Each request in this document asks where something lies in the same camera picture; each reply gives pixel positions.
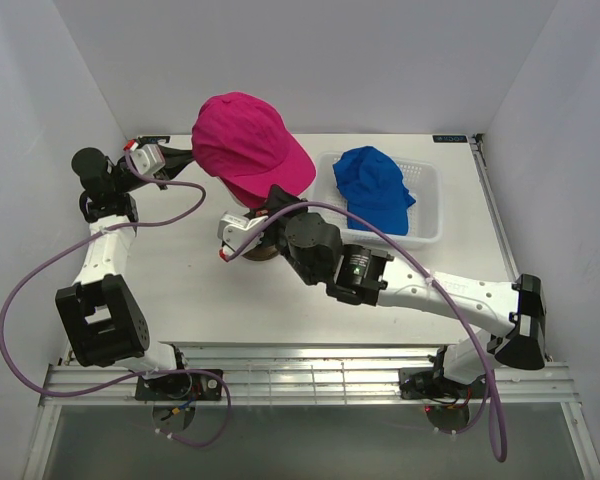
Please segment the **pink cap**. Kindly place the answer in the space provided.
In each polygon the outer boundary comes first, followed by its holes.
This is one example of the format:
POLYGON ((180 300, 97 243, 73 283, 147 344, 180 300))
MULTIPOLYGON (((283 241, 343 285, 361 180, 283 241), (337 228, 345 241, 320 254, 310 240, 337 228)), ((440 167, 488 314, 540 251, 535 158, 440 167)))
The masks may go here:
POLYGON ((242 92, 209 98, 191 132, 192 154, 210 176, 267 179, 297 196, 316 177, 315 165, 269 103, 242 92))
POLYGON ((261 207, 269 193, 269 189, 273 185, 273 183, 267 179, 261 179, 259 177, 251 177, 251 176, 236 176, 222 179, 222 183, 224 181, 228 181, 238 187, 240 187, 245 192, 249 193, 250 196, 250 207, 249 208, 259 208, 261 207))

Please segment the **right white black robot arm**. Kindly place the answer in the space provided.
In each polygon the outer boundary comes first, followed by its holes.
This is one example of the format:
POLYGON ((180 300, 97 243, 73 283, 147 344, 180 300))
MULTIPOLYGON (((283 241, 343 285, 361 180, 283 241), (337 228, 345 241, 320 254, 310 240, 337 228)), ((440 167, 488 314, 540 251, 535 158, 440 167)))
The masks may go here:
POLYGON ((462 396, 487 369, 537 371, 545 366, 545 315, 541 281, 529 274, 513 282, 484 282, 421 273, 385 250, 343 242, 337 226, 275 186, 248 219, 277 218, 262 235, 301 280, 323 284, 327 296, 349 305, 399 307, 476 327, 474 338, 440 348, 430 367, 403 380, 406 398, 462 396))

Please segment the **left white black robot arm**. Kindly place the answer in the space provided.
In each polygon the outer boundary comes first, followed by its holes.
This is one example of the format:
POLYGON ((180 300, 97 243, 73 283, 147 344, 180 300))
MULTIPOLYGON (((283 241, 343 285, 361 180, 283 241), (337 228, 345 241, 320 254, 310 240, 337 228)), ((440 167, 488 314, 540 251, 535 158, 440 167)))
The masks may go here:
POLYGON ((118 162, 94 147, 71 160, 83 188, 79 208, 95 239, 73 284, 57 291, 55 304, 81 366, 138 372, 151 392, 177 400, 192 391, 192 376, 177 347, 151 341, 123 274, 139 221, 132 191, 152 181, 165 189, 193 157, 145 141, 134 141, 127 150, 130 155, 118 162))

